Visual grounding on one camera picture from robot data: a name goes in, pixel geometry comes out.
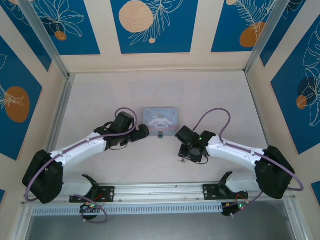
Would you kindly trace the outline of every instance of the beige wall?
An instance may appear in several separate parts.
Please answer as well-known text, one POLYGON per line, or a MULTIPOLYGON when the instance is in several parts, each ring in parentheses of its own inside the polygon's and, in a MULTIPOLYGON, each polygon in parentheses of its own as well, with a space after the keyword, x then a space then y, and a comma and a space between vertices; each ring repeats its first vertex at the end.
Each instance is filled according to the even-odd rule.
POLYGON ((101 55, 61 56, 71 73, 243 69, 251 52, 211 53, 225 0, 199 0, 190 53, 121 54, 111 2, 84 0, 101 55))
POLYGON ((298 155, 271 81, 319 16, 319 9, 319 0, 307 0, 266 67, 259 59, 248 75, 269 143, 280 148, 305 186, 296 197, 315 239, 320 239, 320 207, 311 183, 320 181, 320 145, 298 155))
POLYGON ((0 154, 0 189, 5 190, 0 208, 0 239, 6 240, 16 224, 18 209, 26 189, 22 178, 33 155, 46 147, 65 81, 53 64, 49 72, 44 69, 1 7, 0 35, 42 86, 18 160, 0 154))

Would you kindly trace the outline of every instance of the orange circle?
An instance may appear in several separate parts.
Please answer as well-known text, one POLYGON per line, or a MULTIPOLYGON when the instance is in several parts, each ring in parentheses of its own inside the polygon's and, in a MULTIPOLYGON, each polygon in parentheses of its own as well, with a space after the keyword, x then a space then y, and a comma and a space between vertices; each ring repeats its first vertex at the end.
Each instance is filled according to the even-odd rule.
POLYGON ((265 25, 265 22, 258 22, 254 26, 250 26, 244 30, 240 37, 240 45, 244 48, 254 47, 265 25))
POLYGON ((154 23, 151 9, 140 0, 128 1, 119 11, 119 20, 130 33, 141 33, 154 23))
POLYGON ((303 95, 298 96, 296 99, 296 106, 301 110, 305 109, 307 106, 307 98, 303 95))
POLYGON ((60 41, 67 40, 67 35, 63 31, 56 31, 54 33, 54 36, 56 37, 56 39, 58 39, 60 41))
POLYGON ((30 111, 30 99, 28 93, 22 87, 10 87, 4 95, 4 99, 8 101, 5 104, 6 114, 12 121, 21 124, 27 120, 30 111))

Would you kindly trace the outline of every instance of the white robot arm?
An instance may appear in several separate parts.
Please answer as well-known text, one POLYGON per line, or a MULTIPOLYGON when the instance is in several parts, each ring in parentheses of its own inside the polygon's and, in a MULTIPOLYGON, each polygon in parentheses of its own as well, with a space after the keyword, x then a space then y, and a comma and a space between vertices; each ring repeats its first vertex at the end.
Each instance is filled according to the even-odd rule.
POLYGON ((200 163, 203 156, 217 157, 252 171, 251 175, 226 173, 222 186, 225 189, 221 190, 226 198, 228 192, 262 191, 274 199, 281 199, 295 173, 279 149, 273 146, 267 149, 248 147, 227 141, 209 131, 198 135, 187 126, 183 126, 175 136, 182 142, 179 157, 194 163, 200 163))
POLYGON ((51 202, 57 196, 80 195, 94 199, 98 194, 95 189, 99 186, 96 181, 88 175, 73 175, 70 170, 93 155, 149 136, 146 125, 142 124, 138 128, 136 129, 133 116, 121 112, 114 122, 98 127, 71 146, 49 153, 44 150, 37 152, 22 180, 27 187, 26 192, 29 188, 43 204, 51 202))

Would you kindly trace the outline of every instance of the purple cable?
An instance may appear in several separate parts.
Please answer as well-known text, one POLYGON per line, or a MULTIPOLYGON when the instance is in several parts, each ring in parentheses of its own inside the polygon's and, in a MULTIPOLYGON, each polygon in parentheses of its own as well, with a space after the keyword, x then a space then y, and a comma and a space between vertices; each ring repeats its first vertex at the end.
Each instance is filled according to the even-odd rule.
MULTIPOLYGON (((244 207, 244 209, 243 209, 243 210, 247 209, 247 207, 249 207, 251 204, 253 204, 255 201, 257 201, 257 200, 258 200, 258 198, 260 198, 260 197, 261 197, 262 193, 263 193, 263 192, 260 192, 260 193, 258 194, 258 196, 256 196, 256 197, 255 197, 251 202, 249 202, 249 203, 244 207)), ((240 212, 242 212, 243 210, 240 210, 240 211, 238 211, 238 212, 236 212, 236 213, 232 214, 232 217, 234 217, 235 215, 239 214, 239 213, 240 213, 240 212)))
POLYGON ((86 200, 86 201, 92 203, 93 205, 96 205, 96 207, 94 207, 94 209, 100 209, 100 210, 104 213, 104 215, 105 215, 105 219, 104 219, 103 221, 91 221, 91 220, 86 220, 86 219, 84 218, 84 213, 86 212, 86 210, 92 209, 92 208, 87 208, 87 209, 85 209, 85 210, 82 212, 82 214, 81 214, 81 217, 83 218, 83 220, 84 220, 86 223, 91 223, 91 224, 104 224, 104 223, 108 222, 108 214, 107 214, 107 212, 104 210, 104 208, 103 208, 101 205, 95 203, 94 201, 92 201, 91 199, 89 199, 89 198, 87 198, 87 197, 85 197, 85 196, 80 196, 80 195, 74 195, 74 196, 75 196, 76 198, 80 198, 80 199, 86 200))
MULTIPOLYGON (((226 113, 228 114, 228 117, 229 117, 227 123, 226 123, 225 126, 222 128, 222 130, 221 130, 221 132, 220 132, 220 134, 219 134, 220 141, 223 143, 224 140, 223 140, 223 138, 222 138, 222 134, 224 133, 224 131, 226 130, 226 128, 228 127, 228 125, 229 125, 230 122, 231 122, 231 114, 230 114, 230 112, 229 112, 228 110, 226 110, 226 109, 224 109, 224 108, 218 107, 218 108, 214 108, 214 109, 211 109, 211 110, 207 111, 207 112, 200 118, 199 122, 195 125, 195 127, 193 128, 193 131, 196 130, 196 128, 199 126, 199 124, 200 124, 201 121, 205 118, 206 115, 208 115, 209 113, 211 113, 211 112, 213 112, 213 111, 216 111, 216 110, 221 110, 221 111, 226 112, 226 113)), ((244 152, 246 152, 246 153, 251 153, 250 150, 245 149, 245 148, 240 147, 240 146, 235 146, 235 145, 230 144, 230 143, 227 143, 227 142, 225 143, 225 145, 228 146, 228 147, 231 147, 231 148, 240 150, 240 151, 244 151, 244 152)), ((302 192, 302 191, 305 189, 305 187, 304 187, 303 183, 301 182, 301 180, 300 180, 295 174, 293 174, 290 170, 288 170, 287 168, 285 168, 284 166, 282 166, 282 165, 279 164, 278 162, 274 161, 273 159, 271 159, 271 158, 269 158, 269 157, 267 157, 267 156, 264 156, 264 155, 262 155, 262 154, 260 154, 260 153, 254 152, 254 155, 257 155, 257 156, 259 156, 260 158, 263 158, 263 159, 269 161, 270 163, 276 165, 278 168, 281 168, 283 171, 285 171, 287 174, 289 174, 291 177, 293 177, 293 178, 297 181, 297 183, 300 185, 300 188, 288 187, 288 188, 287 188, 288 190, 290 190, 290 191, 296 191, 296 192, 302 192)))
MULTIPOLYGON (((121 108, 119 108, 119 109, 115 112, 115 114, 114 114, 115 117, 117 117, 118 112, 121 111, 121 110, 128 110, 128 111, 132 112, 133 115, 134 115, 135 122, 134 122, 133 127, 132 127, 129 131, 126 131, 126 132, 123 132, 123 133, 115 133, 115 134, 106 134, 106 135, 101 135, 101 136, 95 136, 95 137, 90 138, 89 141, 93 141, 93 140, 96 140, 96 139, 102 139, 102 138, 106 138, 106 137, 120 137, 120 136, 127 135, 127 134, 131 133, 133 130, 135 130, 136 127, 137 127, 137 123, 138 123, 137 114, 136 114, 132 109, 130 109, 130 108, 128 108, 128 107, 121 107, 121 108)), ((88 142, 87 140, 83 140, 83 141, 79 142, 78 144, 76 144, 76 145, 74 145, 74 146, 72 146, 72 147, 64 150, 64 151, 62 152, 62 155, 67 154, 68 152, 72 151, 73 149, 76 149, 76 148, 80 147, 80 146, 83 145, 83 144, 86 144, 87 142, 88 142)), ((54 162, 56 159, 58 159, 59 157, 61 157, 60 154, 58 154, 58 155, 54 156, 52 159, 50 159, 45 165, 43 165, 43 166, 39 169, 39 171, 38 171, 38 172, 34 175, 34 177, 31 179, 31 181, 30 181, 30 183, 29 183, 29 185, 28 185, 28 187, 26 188, 25 193, 24 193, 24 199, 25 199, 27 202, 34 202, 34 201, 38 200, 37 198, 34 198, 34 199, 30 199, 30 198, 29 198, 29 192, 30 192, 30 190, 31 190, 31 187, 33 186, 33 184, 35 183, 35 181, 36 181, 36 179, 39 177, 39 175, 40 175, 51 163, 53 163, 53 162, 54 162)), ((95 202, 90 201, 90 200, 89 200, 89 202, 97 205, 98 208, 100 208, 100 209, 105 213, 105 215, 106 215, 106 217, 107 217, 106 211, 103 210, 102 207, 101 207, 99 204, 96 204, 95 202)))

